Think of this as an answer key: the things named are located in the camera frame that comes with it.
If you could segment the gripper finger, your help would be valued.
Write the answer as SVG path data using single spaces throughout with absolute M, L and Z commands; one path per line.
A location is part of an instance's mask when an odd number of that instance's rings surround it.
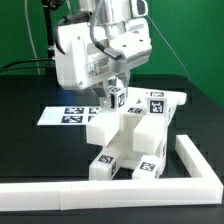
M 127 88 L 130 81 L 130 72 L 126 71 L 116 76 L 116 86 L 119 88 Z
M 107 84 L 101 81 L 93 86 L 93 90 L 99 98 L 100 106 L 102 108 L 108 108 L 110 106 L 110 98 Z

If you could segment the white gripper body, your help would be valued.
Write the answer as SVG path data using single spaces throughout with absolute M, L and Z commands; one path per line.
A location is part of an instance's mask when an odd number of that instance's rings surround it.
M 107 37 L 104 28 L 95 26 L 96 37 L 105 47 L 118 35 Z M 125 23 L 125 33 L 140 32 L 149 35 L 144 18 Z M 109 58 L 92 43 L 87 22 L 61 26 L 58 29 L 59 42 L 64 54 L 55 49 L 56 73 L 59 84 L 66 90 L 88 88 L 120 73 L 109 68 Z

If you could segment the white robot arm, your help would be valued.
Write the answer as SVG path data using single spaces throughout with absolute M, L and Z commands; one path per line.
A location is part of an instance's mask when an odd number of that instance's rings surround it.
M 94 89 L 105 108 L 125 104 L 130 70 L 152 50 L 145 0 L 79 0 L 55 29 L 55 63 L 66 90 Z

